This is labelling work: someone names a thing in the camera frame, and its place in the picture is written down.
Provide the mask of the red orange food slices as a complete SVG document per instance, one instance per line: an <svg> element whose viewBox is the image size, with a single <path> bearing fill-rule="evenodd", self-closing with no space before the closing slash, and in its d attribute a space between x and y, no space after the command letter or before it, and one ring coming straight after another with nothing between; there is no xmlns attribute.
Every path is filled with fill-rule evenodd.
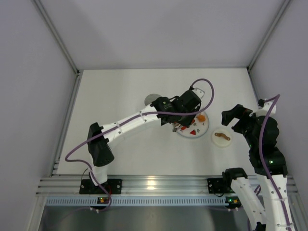
<svg viewBox="0 0 308 231"><path fill-rule="evenodd" d="M180 127L180 130L185 130L185 129L187 129L186 126L181 126L181 127Z"/></svg>

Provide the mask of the metal tongs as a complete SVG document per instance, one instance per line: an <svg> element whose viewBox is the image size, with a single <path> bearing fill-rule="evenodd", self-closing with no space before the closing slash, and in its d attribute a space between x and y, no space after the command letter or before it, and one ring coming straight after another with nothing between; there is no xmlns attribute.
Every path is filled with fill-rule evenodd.
<svg viewBox="0 0 308 231"><path fill-rule="evenodd" d="M175 123L172 123L172 132L177 132L179 129L182 128L182 125L175 122Z"/></svg>

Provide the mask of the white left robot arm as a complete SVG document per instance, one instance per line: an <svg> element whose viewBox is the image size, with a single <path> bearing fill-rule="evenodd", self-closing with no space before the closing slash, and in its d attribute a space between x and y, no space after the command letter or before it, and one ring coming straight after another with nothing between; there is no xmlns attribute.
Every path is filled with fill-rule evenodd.
<svg viewBox="0 0 308 231"><path fill-rule="evenodd" d="M203 96L204 92L200 89L190 88L181 96L172 99L158 97L138 113L123 120L104 126L99 126L98 123L92 124L89 128L88 139L100 135L88 142L92 172L90 178L93 184L98 186L107 182L108 165L115 158L112 149L116 145L148 128L165 124L189 126L195 115L182 114L198 112Z"/></svg>

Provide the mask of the orange food piece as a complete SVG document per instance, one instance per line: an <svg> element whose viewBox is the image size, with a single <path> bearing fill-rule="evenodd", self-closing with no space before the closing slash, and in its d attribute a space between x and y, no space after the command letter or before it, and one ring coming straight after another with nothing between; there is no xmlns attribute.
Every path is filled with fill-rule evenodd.
<svg viewBox="0 0 308 231"><path fill-rule="evenodd" d="M198 115L197 119L199 122L205 122L206 121L206 117L204 115Z"/></svg>

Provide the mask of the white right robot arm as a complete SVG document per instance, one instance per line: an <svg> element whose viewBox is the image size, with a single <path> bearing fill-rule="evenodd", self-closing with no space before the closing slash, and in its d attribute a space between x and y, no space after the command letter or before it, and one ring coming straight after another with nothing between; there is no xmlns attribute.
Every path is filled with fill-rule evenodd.
<svg viewBox="0 0 308 231"><path fill-rule="evenodd" d="M249 160L259 181L263 202L251 189L248 175L242 168L226 169L222 177L225 187L240 199L252 230L293 231L286 187L287 164L276 146L280 131L277 121L270 117L272 109L274 105L270 103L256 112L237 104L221 113L224 126L238 119L232 130L242 134L249 146Z"/></svg>

